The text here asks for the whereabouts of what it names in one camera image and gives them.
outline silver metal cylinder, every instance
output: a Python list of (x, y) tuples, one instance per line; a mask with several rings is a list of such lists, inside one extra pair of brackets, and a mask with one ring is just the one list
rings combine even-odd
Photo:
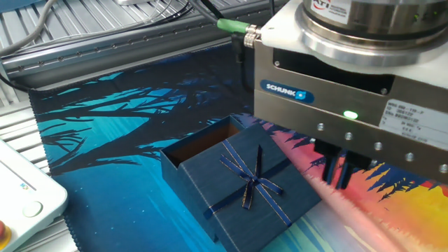
[(364, 39), (421, 39), (448, 25), (446, 0), (304, 0), (303, 4), (314, 22)]
[(304, 0), (295, 19), (308, 48), (367, 67), (427, 62), (448, 42), (447, 0)]

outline white control box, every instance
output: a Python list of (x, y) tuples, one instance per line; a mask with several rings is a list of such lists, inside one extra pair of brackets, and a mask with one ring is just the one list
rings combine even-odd
[(10, 230), (0, 252), (13, 252), (66, 207), (67, 191), (0, 140), (0, 221)]

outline white button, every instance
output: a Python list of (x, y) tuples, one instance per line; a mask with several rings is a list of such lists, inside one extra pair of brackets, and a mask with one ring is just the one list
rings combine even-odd
[(35, 217), (42, 212), (42, 204), (40, 202), (31, 202), (24, 206), (22, 213), (25, 217)]

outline green cable connector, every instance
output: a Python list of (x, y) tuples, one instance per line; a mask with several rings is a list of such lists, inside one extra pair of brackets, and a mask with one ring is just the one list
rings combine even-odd
[(251, 25), (245, 22), (240, 22), (240, 21), (235, 21), (235, 20), (227, 20), (224, 18), (220, 18), (218, 20), (218, 28), (222, 29), (224, 31), (230, 32), (230, 33), (234, 33), (234, 32), (239, 32), (239, 33), (246, 33), (246, 28)]

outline navy ribbon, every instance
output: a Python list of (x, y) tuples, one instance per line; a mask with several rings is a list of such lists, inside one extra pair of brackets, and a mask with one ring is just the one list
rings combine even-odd
[(286, 213), (283, 212), (281, 207), (275, 202), (275, 200), (271, 197), (271, 195), (266, 191), (265, 188), (270, 189), (278, 195), (281, 195), (283, 193), (283, 189), (281, 189), (278, 185), (274, 184), (268, 179), (285, 169), (288, 165), (291, 164), (291, 161), (286, 158), (284, 161), (280, 162), (268, 172), (265, 172), (263, 175), (261, 175), (261, 157), (263, 154), (263, 149), (260, 145), (258, 145), (257, 162), (255, 164), (255, 173), (253, 174), (241, 159), (241, 157), (238, 155), (238, 153), (235, 151), (235, 149), (232, 147), (232, 145), (230, 145), (229, 141), (224, 140), (223, 145), (230, 153), (232, 158), (237, 162), (237, 164), (234, 164), (224, 155), (221, 155), (220, 161), (240, 178), (247, 181), (247, 184), (245, 187), (240, 188), (238, 191), (232, 193), (230, 196), (221, 200), (219, 203), (210, 206), (204, 213), (205, 218), (209, 219), (217, 211), (233, 203), (235, 200), (238, 200), (241, 196), (243, 197), (243, 208), (249, 210), (251, 208), (253, 191), (254, 189), (256, 189), (265, 198), (267, 203), (273, 208), (273, 210), (282, 219), (282, 221), (288, 227), (290, 227), (292, 225), (291, 220), (286, 215)]

